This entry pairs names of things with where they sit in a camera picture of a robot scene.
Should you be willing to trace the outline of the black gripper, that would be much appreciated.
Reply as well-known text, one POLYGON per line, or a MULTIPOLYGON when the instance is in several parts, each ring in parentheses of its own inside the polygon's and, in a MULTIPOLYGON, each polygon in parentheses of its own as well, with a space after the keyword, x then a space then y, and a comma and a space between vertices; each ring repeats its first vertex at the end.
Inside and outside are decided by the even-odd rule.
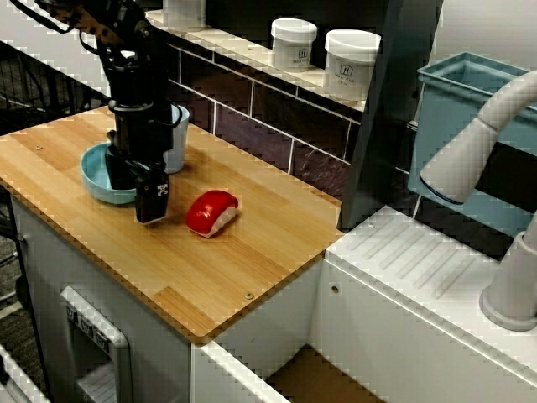
POLYGON ((172 105, 110 103, 108 108, 115 118, 115 128, 107 133, 110 145, 105 152, 110 185, 121 191, 136 188, 136 218, 140 223, 159 220, 166 214, 169 200, 164 153, 173 147, 172 105), (136 169, 134 176, 129 163, 145 169, 136 169))

